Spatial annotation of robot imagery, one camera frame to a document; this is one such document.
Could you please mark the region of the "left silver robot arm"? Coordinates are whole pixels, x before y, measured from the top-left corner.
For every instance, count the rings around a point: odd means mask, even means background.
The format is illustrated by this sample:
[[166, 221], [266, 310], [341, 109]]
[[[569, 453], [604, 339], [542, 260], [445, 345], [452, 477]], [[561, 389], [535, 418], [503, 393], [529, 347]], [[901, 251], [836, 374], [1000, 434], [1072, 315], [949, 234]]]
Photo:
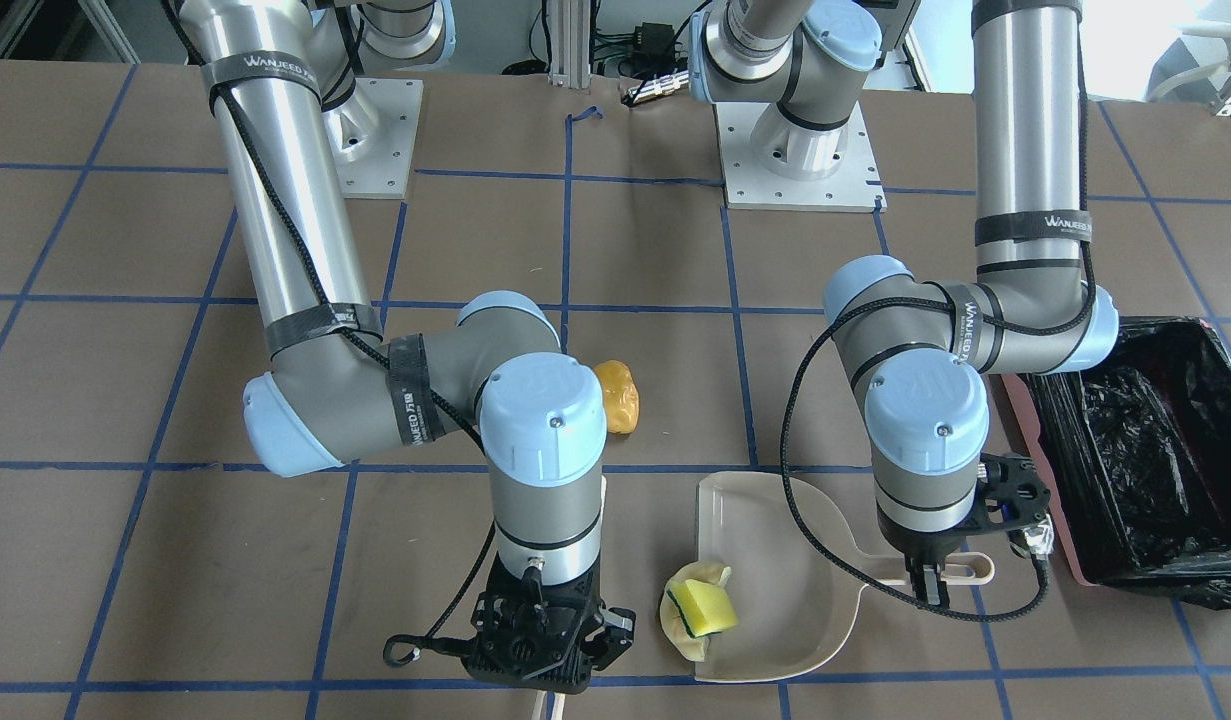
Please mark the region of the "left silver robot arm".
[[975, 278], [844, 265], [824, 310], [865, 423], [876, 518], [915, 606], [948, 610], [947, 556], [980, 529], [985, 379], [1098, 366], [1119, 314], [1092, 273], [1078, 1], [976, 1]]

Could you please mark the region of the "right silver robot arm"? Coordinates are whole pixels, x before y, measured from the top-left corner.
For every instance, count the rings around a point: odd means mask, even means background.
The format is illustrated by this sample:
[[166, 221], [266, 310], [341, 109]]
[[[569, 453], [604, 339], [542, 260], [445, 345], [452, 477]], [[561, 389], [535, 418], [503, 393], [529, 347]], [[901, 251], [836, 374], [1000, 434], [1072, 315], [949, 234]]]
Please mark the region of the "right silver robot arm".
[[260, 462], [299, 478], [455, 430], [479, 436], [492, 495], [487, 587], [471, 638], [400, 634], [474, 679], [579, 694], [632, 647], [599, 596], [602, 388], [522, 293], [469, 302], [454, 329], [385, 340], [347, 223], [302, 1], [166, 1], [199, 66], [234, 182], [271, 369], [246, 383]]

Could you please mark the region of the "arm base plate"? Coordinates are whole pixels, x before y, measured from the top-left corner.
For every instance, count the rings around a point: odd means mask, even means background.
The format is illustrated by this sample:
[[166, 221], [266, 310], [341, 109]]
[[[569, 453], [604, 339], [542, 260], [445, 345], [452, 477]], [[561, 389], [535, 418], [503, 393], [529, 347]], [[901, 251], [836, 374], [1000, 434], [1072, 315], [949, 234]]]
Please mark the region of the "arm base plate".
[[806, 129], [776, 105], [714, 106], [726, 206], [747, 210], [885, 210], [888, 201], [859, 106], [844, 126]]
[[422, 98], [419, 79], [362, 78], [336, 108], [323, 111], [346, 199], [405, 199]]

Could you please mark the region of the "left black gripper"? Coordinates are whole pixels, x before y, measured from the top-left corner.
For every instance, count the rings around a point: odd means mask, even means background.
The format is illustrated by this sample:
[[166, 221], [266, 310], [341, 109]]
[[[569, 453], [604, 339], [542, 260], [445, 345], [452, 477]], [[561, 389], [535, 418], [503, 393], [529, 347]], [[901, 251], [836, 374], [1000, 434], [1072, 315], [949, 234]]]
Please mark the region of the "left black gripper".
[[945, 570], [968, 537], [1004, 532], [1022, 558], [1054, 550], [1050, 489], [1028, 457], [981, 454], [947, 475], [922, 475], [880, 460], [880, 528], [904, 553], [917, 601], [949, 609]]

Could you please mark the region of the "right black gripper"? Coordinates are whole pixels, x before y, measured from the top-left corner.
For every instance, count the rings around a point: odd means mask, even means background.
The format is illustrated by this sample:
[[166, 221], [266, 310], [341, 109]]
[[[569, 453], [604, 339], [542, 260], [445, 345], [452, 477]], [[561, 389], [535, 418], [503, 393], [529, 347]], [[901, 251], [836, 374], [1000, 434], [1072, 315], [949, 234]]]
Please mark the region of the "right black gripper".
[[601, 561], [579, 578], [543, 585], [542, 596], [492, 561], [487, 587], [478, 598], [470, 654], [460, 665], [478, 682], [564, 694], [588, 688], [633, 646], [634, 610], [603, 607]]

